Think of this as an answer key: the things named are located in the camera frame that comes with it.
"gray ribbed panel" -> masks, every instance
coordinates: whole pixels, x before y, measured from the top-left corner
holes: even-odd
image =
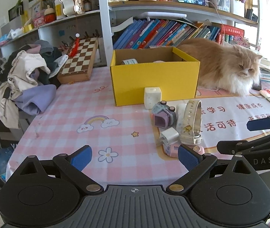
[[[49,228],[223,228],[196,215],[182,196],[160,186],[109,186],[88,196],[69,218]],[[266,228],[261,223],[252,228]]]

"pikachu sticker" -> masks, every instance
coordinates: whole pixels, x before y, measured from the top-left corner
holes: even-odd
[[[190,131],[192,130],[192,127],[191,127],[191,125],[187,125],[187,126],[185,126],[183,128],[183,130],[184,130],[184,133],[188,132],[190,134]]]

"red tassel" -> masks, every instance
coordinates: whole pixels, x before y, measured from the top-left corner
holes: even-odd
[[[77,50],[79,47],[79,38],[76,38],[74,45],[75,47],[71,50],[69,57],[74,57],[77,54]]]

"pile of clothes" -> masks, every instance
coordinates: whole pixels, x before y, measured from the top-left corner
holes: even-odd
[[[58,73],[68,56],[47,41],[37,40],[13,52],[0,70],[0,120],[19,128],[19,110],[38,115],[55,97],[49,78]]]

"cloud print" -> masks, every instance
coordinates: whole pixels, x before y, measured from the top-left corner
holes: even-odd
[[[106,119],[104,120],[104,122],[101,124],[102,128],[107,128],[107,127],[111,127],[111,126],[116,126],[119,124],[119,121],[115,120],[115,119]]]
[[[90,124],[82,124],[78,129],[77,132],[81,133],[81,132],[86,132],[86,131],[91,131],[93,130],[93,126]]]

